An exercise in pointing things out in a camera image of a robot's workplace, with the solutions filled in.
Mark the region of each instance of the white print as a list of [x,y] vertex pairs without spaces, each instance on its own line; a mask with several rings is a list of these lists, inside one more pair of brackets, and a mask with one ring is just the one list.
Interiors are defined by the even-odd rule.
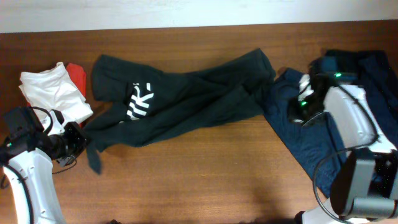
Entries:
[[[138,84],[138,83],[133,83],[133,85],[135,85],[134,89],[137,91],[137,96],[135,96],[134,94],[131,95],[131,100],[132,100],[132,101],[130,102],[129,106],[132,108],[132,111],[131,111],[131,110],[128,110],[128,111],[127,111],[127,115],[130,117],[130,119],[132,119],[132,120],[137,120],[137,119],[139,119],[139,118],[135,117],[135,116],[133,115],[133,113],[139,114],[139,115],[141,115],[141,116],[145,116],[145,115],[147,114],[147,112],[138,109],[138,108],[136,107],[136,105],[148,109],[148,108],[149,108],[149,104],[148,104],[148,103],[145,103],[145,101],[151,99],[152,97],[154,97],[154,94],[153,94],[153,93],[149,93],[149,94],[146,94],[145,96],[142,96],[142,97],[141,97],[141,91],[140,91],[140,89],[139,89],[139,87],[138,87],[139,84]],[[150,83],[147,83],[147,90],[150,91]]]

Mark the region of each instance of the clothing pile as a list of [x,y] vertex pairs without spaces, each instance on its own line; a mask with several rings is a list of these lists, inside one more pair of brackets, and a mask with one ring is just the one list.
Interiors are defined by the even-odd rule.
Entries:
[[[388,140],[398,146],[398,79],[389,66],[387,56],[381,51],[346,52],[329,50],[325,56],[311,63],[312,69],[322,72],[349,72],[359,75],[354,83],[364,88],[366,100],[380,128]],[[289,151],[313,178],[318,163],[337,150],[344,149],[336,124],[330,115],[323,124],[301,127],[292,124],[287,116],[286,99],[296,96],[303,73],[287,69],[271,87],[262,107],[264,117],[284,142]],[[335,179],[345,155],[336,157],[323,166],[317,175],[317,186],[329,197],[331,183]]]
[[262,114],[260,103],[275,71],[260,49],[219,67],[185,74],[103,55],[93,69],[94,99],[112,107],[84,130],[90,166],[101,171],[96,153],[113,144],[141,147],[196,128]]
[[[359,75],[356,85],[387,138],[398,146],[398,80],[381,51],[329,50],[311,64],[317,72],[350,72]],[[289,151],[313,178],[318,163],[343,149],[343,141],[330,115],[310,127],[290,123],[288,99],[299,91],[303,73],[287,69],[276,81],[268,58],[254,50],[224,65],[189,73],[166,73],[156,68],[102,55],[93,68],[93,93],[112,107],[88,123],[91,138],[89,164],[97,173],[97,151],[114,144],[141,147],[174,138],[197,128],[212,127],[263,114]],[[41,73],[21,74],[20,89],[32,106],[59,110],[66,124],[83,122],[93,112],[85,103],[85,73],[63,63]],[[43,125],[46,116],[37,112]],[[318,172],[317,186],[328,197],[345,155],[335,157]]]
[[[54,123],[49,134],[63,133],[63,127],[71,121],[81,124],[93,111],[85,103],[86,73],[79,65],[69,63],[65,68],[62,62],[51,70],[40,73],[22,72],[22,85],[19,88],[28,104],[49,111]],[[54,113],[60,111],[60,119]],[[50,118],[44,112],[35,110],[44,128],[50,125]]]

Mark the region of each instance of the white wall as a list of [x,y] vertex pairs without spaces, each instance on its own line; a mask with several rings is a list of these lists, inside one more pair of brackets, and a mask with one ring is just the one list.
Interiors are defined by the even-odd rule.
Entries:
[[0,32],[398,19],[398,0],[0,0]]

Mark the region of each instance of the blue clothing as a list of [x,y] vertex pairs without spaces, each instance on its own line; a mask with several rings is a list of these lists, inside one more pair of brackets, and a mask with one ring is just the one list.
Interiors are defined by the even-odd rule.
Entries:
[[[398,82],[385,54],[380,51],[352,53],[330,50],[326,57],[316,62],[318,72],[359,74],[359,80],[355,84],[365,89],[369,107],[382,131],[398,146],[398,99],[394,89],[391,90],[392,87],[395,90],[398,87],[391,83]],[[311,127],[301,127],[289,122],[286,99],[299,93],[298,88],[292,86],[298,86],[302,75],[298,71],[288,69],[275,81],[262,107],[266,120],[312,179],[318,163],[337,150],[344,149],[344,145],[330,115],[327,115],[323,124]],[[331,184],[345,159],[345,156],[341,155],[320,168],[317,186],[325,196],[330,196]]]

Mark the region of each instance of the dark green garment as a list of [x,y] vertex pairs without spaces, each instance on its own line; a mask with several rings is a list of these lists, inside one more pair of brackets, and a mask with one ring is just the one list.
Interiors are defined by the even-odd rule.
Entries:
[[102,55],[93,69],[94,98],[114,103],[84,128],[92,139],[87,149],[90,166],[99,173],[95,150],[102,152],[113,144],[141,147],[262,114],[258,102],[274,77],[260,49],[219,67],[185,74]]

